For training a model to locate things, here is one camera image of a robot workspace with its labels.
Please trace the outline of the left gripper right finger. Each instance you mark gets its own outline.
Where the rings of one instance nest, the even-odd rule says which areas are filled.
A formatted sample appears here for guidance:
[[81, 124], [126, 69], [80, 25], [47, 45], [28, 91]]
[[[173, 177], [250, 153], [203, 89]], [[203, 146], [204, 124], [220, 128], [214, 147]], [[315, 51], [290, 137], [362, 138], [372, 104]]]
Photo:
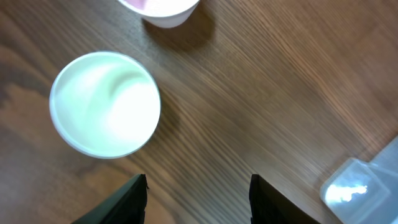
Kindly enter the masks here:
[[249, 186], [251, 224], [319, 224], [259, 174]]

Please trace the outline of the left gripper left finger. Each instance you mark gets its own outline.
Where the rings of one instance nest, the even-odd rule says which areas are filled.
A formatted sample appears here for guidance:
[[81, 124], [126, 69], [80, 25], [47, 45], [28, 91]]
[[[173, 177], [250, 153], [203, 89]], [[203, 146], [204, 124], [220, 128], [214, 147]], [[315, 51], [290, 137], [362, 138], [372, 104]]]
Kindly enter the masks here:
[[72, 224], [143, 224], [148, 189], [146, 175], [137, 174]]

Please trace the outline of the pale green cup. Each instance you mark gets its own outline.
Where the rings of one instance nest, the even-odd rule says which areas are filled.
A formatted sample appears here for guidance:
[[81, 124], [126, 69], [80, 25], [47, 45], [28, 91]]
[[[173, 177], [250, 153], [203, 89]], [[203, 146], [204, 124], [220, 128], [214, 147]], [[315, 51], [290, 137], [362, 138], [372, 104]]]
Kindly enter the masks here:
[[49, 111], [62, 139], [100, 159], [142, 148], [159, 123], [159, 88], [137, 60], [118, 52], [92, 52], [66, 65], [55, 78]]

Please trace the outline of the pink cup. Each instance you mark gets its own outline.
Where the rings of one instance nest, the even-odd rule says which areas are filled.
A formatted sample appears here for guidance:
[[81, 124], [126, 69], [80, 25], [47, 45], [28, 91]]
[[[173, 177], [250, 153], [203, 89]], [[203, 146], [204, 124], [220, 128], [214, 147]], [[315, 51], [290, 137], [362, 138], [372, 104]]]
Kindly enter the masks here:
[[141, 19], [160, 28], [183, 24], [199, 4], [199, 0], [119, 0]]

